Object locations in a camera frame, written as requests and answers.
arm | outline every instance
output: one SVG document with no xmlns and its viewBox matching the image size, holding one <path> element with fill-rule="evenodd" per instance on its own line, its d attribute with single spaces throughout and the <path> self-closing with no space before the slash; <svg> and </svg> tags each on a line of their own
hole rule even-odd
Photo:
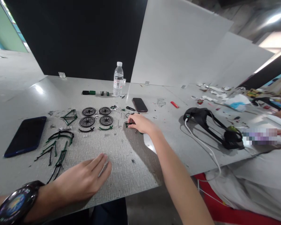
<svg viewBox="0 0 281 225">
<path fill-rule="evenodd" d="M 161 130 L 140 114 L 130 115 L 128 122 L 135 123 L 129 125 L 129 128 L 150 136 L 160 161 L 166 188 L 183 224 L 214 224 L 200 193 Z"/>
<path fill-rule="evenodd" d="M 96 194 L 111 173 L 111 163 L 99 176 L 107 156 L 84 161 L 60 175 L 55 181 L 40 187 L 35 204 L 25 217 L 30 223 L 45 218 L 52 212 L 72 203 L 86 200 Z M 8 196 L 0 196 L 0 205 Z"/>
</svg>

black headset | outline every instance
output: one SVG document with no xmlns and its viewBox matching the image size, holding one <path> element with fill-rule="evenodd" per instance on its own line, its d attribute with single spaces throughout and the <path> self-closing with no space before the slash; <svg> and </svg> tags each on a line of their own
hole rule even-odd
<svg viewBox="0 0 281 225">
<path fill-rule="evenodd" d="M 225 130 L 224 133 L 224 139 L 221 139 L 219 136 L 217 136 L 215 133 L 213 133 L 209 126 L 207 125 L 207 116 L 210 116 L 214 123 Z M 243 136 L 242 133 L 235 128 L 235 131 L 232 131 L 228 129 L 224 124 L 222 124 L 215 116 L 212 114 L 212 112 L 207 108 L 190 108 L 188 109 L 184 116 L 183 120 L 190 119 L 191 117 L 194 118 L 194 120 L 204 129 L 206 130 L 211 136 L 213 136 L 215 139 L 217 139 L 226 149 L 244 149 L 244 143 L 243 143 Z"/>
</svg>

bottle label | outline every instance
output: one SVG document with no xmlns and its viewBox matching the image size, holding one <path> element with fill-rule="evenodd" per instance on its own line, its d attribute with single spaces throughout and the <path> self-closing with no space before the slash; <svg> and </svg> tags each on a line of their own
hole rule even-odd
<svg viewBox="0 0 281 225">
<path fill-rule="evenodd" d="M 122 88 L 122 80 L 114 79 L 113 88 Z"/>
</svg>

white partition board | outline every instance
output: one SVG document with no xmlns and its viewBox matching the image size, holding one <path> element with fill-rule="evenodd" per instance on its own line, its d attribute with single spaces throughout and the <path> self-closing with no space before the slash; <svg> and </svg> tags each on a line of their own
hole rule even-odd
<svg viewBox="0 0 281 225">
<path fill-rule="evenodd" d="M 222 41 L 210 55 L 209 60 L 205 61 L 202 67 L 202 75 L 205 78 L 201 83 L 213 83 L 223 76 L 223 72 L 231 66 L 237 58 L 251 47 L 252 42 L 236 34 L 227 32 Z"/>
<path fill-rule="evenodd" d="M 202 67 L 232 24 L 184 0 L 148 0 L 131 82 L 203 82 Z"/>
<path fill-rule="evenodd" d="M 212 85 L 237 87 L 273 55 L 274 53 L 250 43 L 233 63 L 217 79 L 214 79 Z"/>
</svg>

watch face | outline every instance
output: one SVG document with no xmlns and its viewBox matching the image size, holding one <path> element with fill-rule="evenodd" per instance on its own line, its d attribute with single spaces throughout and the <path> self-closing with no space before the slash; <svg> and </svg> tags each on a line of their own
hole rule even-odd
<svg viewBox="0 0 281 225">
<path fill-rule="evenodd" d="M 11 224 L 20 220 L 32 207 L 36 193 L 31 187 L 12 193 L 0 206 L 0 224 Z"/>
</svg>

